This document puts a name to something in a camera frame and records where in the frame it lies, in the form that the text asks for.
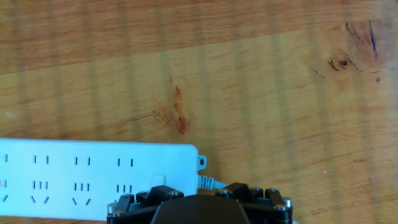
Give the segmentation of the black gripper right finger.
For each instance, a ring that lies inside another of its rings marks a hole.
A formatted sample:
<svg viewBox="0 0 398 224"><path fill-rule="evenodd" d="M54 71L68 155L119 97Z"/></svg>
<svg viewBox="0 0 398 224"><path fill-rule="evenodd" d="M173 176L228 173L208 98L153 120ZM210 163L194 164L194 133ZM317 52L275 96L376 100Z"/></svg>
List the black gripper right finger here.
<svg viewBox="0 0 398 224"><path fill-rule="evenodd" d="M292 200L275 188L262 189L235 182L215 192L238 206L238 214L248 223L293 224Z"/></svg>

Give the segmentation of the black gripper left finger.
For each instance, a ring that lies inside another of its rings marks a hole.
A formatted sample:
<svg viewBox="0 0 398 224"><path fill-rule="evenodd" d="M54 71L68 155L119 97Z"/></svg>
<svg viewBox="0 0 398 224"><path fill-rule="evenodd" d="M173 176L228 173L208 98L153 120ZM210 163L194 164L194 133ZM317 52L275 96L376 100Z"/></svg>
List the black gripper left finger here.
<svg viewBox="0 0 398 224"><path fill-rule="evenodd" d="M151 223L156 211L164 202L184 197L184 193L166 185L149 191L120 196L113 210L107 214L107 224Z"/></svg>

